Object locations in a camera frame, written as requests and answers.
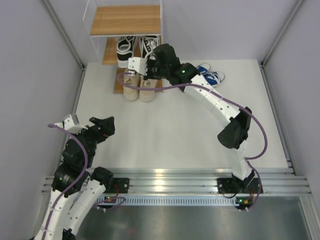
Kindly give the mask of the black white sneaker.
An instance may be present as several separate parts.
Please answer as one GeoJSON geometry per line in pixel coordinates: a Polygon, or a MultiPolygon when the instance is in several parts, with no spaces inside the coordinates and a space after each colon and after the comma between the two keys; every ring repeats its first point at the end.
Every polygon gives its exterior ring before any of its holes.
{"type": "Polygon", "coordinates": [[[127,68],[129,58],[134,56],[137,44],[137,36],[119,36],[116,38],[116,55],[119,68],[127,68]]]}
{"type": "Polygon", "coordinates": [[[154,49],[160,45],[158,35],[141,36],[139,38],[140,55],[144,59],[155,60],[154,49]]]}

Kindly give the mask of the beige lace sneaker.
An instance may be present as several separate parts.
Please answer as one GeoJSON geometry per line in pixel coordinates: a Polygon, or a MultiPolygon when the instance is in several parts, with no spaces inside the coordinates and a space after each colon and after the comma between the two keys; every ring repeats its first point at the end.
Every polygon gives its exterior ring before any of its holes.
{"type": "Polygon", "coordinates": [[[157,79],[144,79],[143,77],[140,79],[140,90],[139,90],[139,99],[142,102],[151,102],[154,99],[155,91],[151,90],[156,88],[157,79]]]}
{"type": "MultiPolygon", "coordinates": [[[[140,76],[138,74],[129,75],[125,74],[123,76],[123,82],[130,87],[137,87],[140,81],[140,76]]],[[[127,101],[135,101],[138,98],[138,90],[123,86],[123,95],[127,101]]]]}

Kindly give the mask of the blue canvas sneaker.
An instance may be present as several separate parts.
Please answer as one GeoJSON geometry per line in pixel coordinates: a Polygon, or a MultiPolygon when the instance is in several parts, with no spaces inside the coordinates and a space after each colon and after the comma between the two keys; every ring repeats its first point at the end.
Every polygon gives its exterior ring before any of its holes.
{"type": "Polygon", "coordinates": [[[204,62],[199,64],[196,68],[202,75],[204,75],[211,70],[211,65],[207,62],[204,62]]]}
{"type": "Polygon", "coordinates": [[[220,71],[208,71],[203,76],[209,85],[214,88],[217,88],[225,80],[225,74],[220,71]]]}

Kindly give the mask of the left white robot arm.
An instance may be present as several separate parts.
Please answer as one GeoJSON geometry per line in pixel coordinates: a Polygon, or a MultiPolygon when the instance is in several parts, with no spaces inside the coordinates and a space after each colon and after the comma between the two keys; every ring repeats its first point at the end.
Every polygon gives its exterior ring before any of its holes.
{"type": "Polygon", "coordinates": [[[81,125],[76,114],[66,116],[62,122],[49,124],[68,135],[62,152],[63,162],[56,169],[51,184],[50,200],[35,240],[74,240],[84,217],[102,193],[114,188],[114,174],[92,166],[97,145],[115,134],[113,116],[99,119],[91,117],[89,125],[81,125]]]}

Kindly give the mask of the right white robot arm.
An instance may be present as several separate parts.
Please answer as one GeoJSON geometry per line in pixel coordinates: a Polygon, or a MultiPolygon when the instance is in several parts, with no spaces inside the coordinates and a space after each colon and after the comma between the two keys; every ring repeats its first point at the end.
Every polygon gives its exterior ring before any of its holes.
{"type": "Polygon", "coordinates": [[[172,86],[199,101],[220,122],[223,129],[217,135],[218,141],[230,150],[232,174],[230,183],[219,191],[226,193],[248,193],[255,177],[245,158],[248,131],[251,124],[251,110],[236,108],[218,97],[217,91],[191,63],[181,63],[175,50],[169,44],[155,47],[147,60],[147,76],[164,78],[172,86]]]}

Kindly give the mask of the wooden three-tier shoe shelf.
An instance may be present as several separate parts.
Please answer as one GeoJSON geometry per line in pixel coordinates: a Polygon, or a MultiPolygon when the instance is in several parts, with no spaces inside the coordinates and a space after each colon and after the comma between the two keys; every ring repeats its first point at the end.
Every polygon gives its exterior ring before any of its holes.
{"type": "Polygon", "coordinates": [[[87,0],[83,23],[102,65],[118,65],[116,38],[163,33],[161,0],[87,0]]]}

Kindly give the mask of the left aluminium frame post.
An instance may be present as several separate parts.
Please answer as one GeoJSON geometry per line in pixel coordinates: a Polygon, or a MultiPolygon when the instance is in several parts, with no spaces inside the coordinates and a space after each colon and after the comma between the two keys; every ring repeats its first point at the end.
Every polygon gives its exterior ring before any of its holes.
{"type": "Polygon", "coordinates": [[[52,23],[54,24],[55,28],[59,32],[59,35],[61,36],[63,42],[67,46],[68,50],[70,51],[73,59],[77,63],[77,65],[80,67],[82,71],[85,70],[85,64],[82,62],[79,54],[76,51],[76,48],[74,47],[65,27],[63,26],[63,23],[61,22],[59,16],[57,15],[56,11],[54,10],[52,4],[49,0],[39,0],[44,10],[47,12],[49,18],[51,19],[52,23]]]}

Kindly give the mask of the aluminium frame post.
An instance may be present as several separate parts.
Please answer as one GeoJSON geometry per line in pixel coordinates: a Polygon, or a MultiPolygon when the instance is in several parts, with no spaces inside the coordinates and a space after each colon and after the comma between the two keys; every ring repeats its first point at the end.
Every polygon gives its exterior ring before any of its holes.
{"type": "Polygon", "coordinates": [[[277,47],[281,43],[282,39],[284,38],[284,36],[288,32],[290,26],[293,24],[295,18],[297,17],[297,15],[301,11],[301,9],[303,8],[305,3],[306,3],[306,0],[295,0],[294,1],[292,8],[290,9],[289,13],[285,17],[278,32],[276,33],[274,39],[272,40],[271,45],[268,48],[263,60],[259,64],[260,68],[262,70],[264,70],[265,67],[267,66],[267,64],[268,64],[269,60],[271,59],[271,57],[273,56],[275,50],[277,49],[277,47]]]}
{"type": "Polygon", "coordinates": [[[85,64],[82,62],[79,54],[76,51],[76,48],[74,47],[65,27],[63,26],[63,23],[61,22],[59,16],[57,15],[56,11],[54,10],[52,4],[49,0],[39,0],[44,10],[47,12],[49,18],[51,19],[52,23],[54,24],[55,28],[59,32],[59,35],[61,36],[63,42],[67,46],[68,50],[70,51],[73,59],[77,63],[77,65],[80,67],[82,71],[85,70],[85,64]]]}

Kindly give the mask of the right aluminium frame post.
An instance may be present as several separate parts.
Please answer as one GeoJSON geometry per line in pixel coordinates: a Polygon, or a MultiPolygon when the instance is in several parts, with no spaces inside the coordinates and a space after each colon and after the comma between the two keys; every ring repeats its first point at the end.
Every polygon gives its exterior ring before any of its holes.
{"type": "Polygon", "coordinates": [[[297,17],[297,15],[301,11],[301,9],[303,8],[305,3],[306,3],[306,0],[295,0],[294,1],[292,8],[290,9],[289,13],[285,17],[278,32],[276,33],[274,39],[272,40],[271,45],[268,48],[263,60],[259,64],[260,68],[262,70],[264,70],[265,67],[267,66],[267,64],[268,64],[269,60],[271,59],[271,57],[273,56],[275,50],[277,49],[277,47],[281,43],[282,39],[284,38],[284,36],[288,32],[290,26],[293,24],[295,18],[297,17]]]}

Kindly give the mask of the aluminium mounting rail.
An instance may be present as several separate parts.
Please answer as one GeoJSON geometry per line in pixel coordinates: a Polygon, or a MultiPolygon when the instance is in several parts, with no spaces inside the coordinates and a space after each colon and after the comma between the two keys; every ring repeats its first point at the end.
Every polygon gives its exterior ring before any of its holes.
{"type": "MultiPolygon", "coordinates": [[[[229,168],[113,168],[116,178],[128,178],[128,194],[137,196],[216,196],[218,178],[231,175],[229,168]]],[[[264,197],[309,196],[307,177],[292,168],[259,168],[264,197]]]]}

